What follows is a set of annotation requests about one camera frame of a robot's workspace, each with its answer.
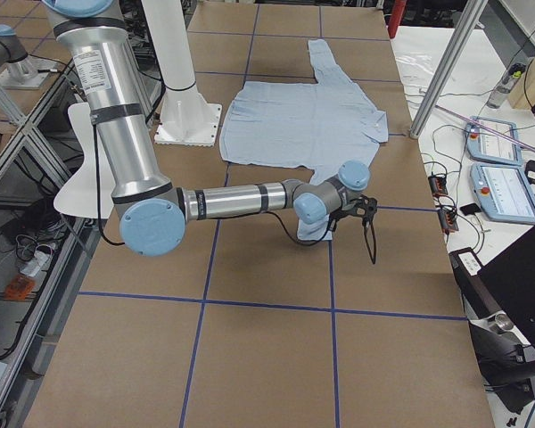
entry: extension cord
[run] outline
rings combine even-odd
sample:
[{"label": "extension cord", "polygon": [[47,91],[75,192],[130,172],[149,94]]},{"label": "extension cord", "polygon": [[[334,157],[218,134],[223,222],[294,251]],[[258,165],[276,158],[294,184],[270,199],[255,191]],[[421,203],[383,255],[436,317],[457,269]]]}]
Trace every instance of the extension cord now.
[{"label": "extension cord", "polygon": [[36,275],[51,257],[52,256],[50,254],[45,254],[40,250],[35,250],[34,257],[32,260],[28,261],[22,269],[20,269],[20,273],[31,278],[36,277]]}]

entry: red cylinder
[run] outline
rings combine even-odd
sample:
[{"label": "red cylinder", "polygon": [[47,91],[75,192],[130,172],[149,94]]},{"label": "red cylinder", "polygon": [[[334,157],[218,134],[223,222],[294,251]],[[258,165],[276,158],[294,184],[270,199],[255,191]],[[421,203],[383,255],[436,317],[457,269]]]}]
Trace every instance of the red cylinder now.
[{"label": "red cylinder", "polygon": [[407,8],[407,0],[396,0],[392,6],[392,15],[389,19],[389,37],[394,38],[396,31],[399,29],[400,22]]}]

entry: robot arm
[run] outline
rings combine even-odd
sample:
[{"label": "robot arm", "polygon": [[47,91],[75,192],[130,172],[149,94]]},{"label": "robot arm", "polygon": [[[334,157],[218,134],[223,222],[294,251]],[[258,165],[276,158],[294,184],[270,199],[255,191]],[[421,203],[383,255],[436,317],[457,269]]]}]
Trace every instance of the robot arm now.
[{"label": "robot arm", "polygon": [[11,27],[0,24],[0,67],[8,64],[12,78],[24,82],[37,75],[36,67],[28,58],[28,52]]},{"label": "robot arm", "polygon": [[116,0],[43,0],[57,40],[66,45],[91,107],[115,177],[111,195],[125,244],[143,255],[177,247],[190,220],[231,218],[294,207],[308,224],[352,210],[366,188],[368,168],[346,162],[320,185],[299,180],[205,190],[173,187],[161,174],[126,60],[125,30]]}]

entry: white table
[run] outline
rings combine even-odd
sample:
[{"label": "white table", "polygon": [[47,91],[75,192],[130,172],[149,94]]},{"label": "white table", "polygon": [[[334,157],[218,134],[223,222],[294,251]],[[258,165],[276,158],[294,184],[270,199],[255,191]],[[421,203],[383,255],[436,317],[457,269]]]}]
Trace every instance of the white table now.
[{"label": "white table", "polygon": [[[402,82],[407,95],[417,95],[423,92],[430,82],[435,68],[448,44],[452,29],[429,29],[400,27],[396,38],[392,41],[394,53],[397,56]],[[483,94],[490,91],[505,70],[504,64],[499,59],[485,33],[477,29],[473,32],[465,47],[452,76],[442,91],[443,94]],[[464,116],[480,115],[488,118],[502,119],[514,122],[518,128],[535,125],[535,118],[530,111],[514,110],[508,102],[498,110],[493,110],[483,105],[488,100],[489,94],[485,95],[447,95],[442,96],[439,105]],[[414,118],[417,103],[422,101],[421,96],[408,96],[408,108]],[[447,124],[464,127],[459,119],[450,117],[446,113],[434,110],[428,120],[423,133],[420,135],[419,144],[424,153],[424,162],[432,158],[447,166],[448,171],[458,169],[456,162],[439,155],[434,151],[432,132]],[[462,129],[446,127],[436,132],[436,148],[457,159],[462,158],[464,151],[464,133]],[[526,144],[535,146],[535,127],[520,129],[519,138]],[[523,151],[523,159],[535,160],[535,154]],[[463,158],[463,169],[457,180],[458,174],[448,176],[448,190],[450,196],[457,199],[457,205],[462,206],[470,202],[477,202],[470,183],[470,167],[473,164],[467,154]],[[425,165],[430,173],[432,165]],[[435,172],[443,172],[440,166],[434,166]],[[529,230],[530,226],[492,222],[484,214],[478,214],[485,233],[485,244],[478,254],[481,262],[487,263],[502,252],[510,243]],[[448,251],[458,250],[464,247],[473,247],[477,240],[477,234],[464,220],[458,219],[459,232],[450,234]],[[488,401],[494,417],[496,427],[502,428],[513,415],[503,406],[499,398],[491,393]],[[531,409],[531,404],[525,407],[521,416],[518,417],[516,426],[523,426]],[[535,415],[532,418],[531,427],[535,428]]]}]

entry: white label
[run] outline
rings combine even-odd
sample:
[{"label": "white label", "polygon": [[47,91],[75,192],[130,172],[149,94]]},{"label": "white label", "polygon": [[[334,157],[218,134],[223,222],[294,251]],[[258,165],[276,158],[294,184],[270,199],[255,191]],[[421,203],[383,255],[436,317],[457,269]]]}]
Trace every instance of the white label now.
[{"label": "white label", "polygon": [[111,82],[107,76],[107,69],[101,56],[101,51],[81,53],[73,57],[78,69],[79,79],[86,95],[96,91],[111,89]]},{"label": "white label", "polygon": [[482,267],[471,252],[463,252],[462,254],[458,254],[458,256],[471,276],[478,275]]}]

